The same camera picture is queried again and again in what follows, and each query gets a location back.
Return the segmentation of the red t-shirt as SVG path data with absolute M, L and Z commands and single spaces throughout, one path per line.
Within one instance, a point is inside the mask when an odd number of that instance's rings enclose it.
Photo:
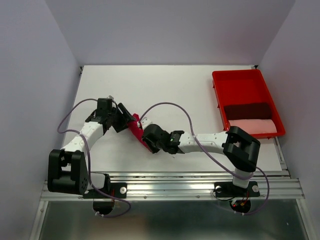
M 127 123 L 128 129 L 131 131 L 131 133 L 134 135 L 134 137 L 146 148 L 148 149 L 150 152 L 152 152 L 152 150 L 148 147 L 148 145 L 142 140 L 142 136 L 144 133 L 144 130 L 138 126 L 140 117 L 138 114 L 134 113 L 132 115 L 133 120 L 129 121 Z

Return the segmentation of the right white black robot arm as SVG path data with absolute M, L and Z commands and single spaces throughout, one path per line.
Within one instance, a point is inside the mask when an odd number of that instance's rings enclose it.
M 232 126 L 228 131 L 195 134 L 183 130 L 167 132 L 146 117 L 140 124 L 143 130 L 141 139 L 152 153 L 224 155 L 234 166 L 231 192 L 242 195 L 248 190 L 250 179 L 257 169 L 261 143 L 243 129 Z

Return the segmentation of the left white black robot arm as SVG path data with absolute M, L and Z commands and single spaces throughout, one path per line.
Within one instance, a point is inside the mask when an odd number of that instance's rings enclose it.
M 86 118 L 81 130 L 60 130 L 60 134 L 75 133 L 61 149 L 48 156 L 47 188 L 50 192 L 83 195 L 91 188 L 87 157 L 93 145 L 113 128 L 117 133 L 136 119 L 122 103 L 112 96 L 96 100 L 96 109 Z

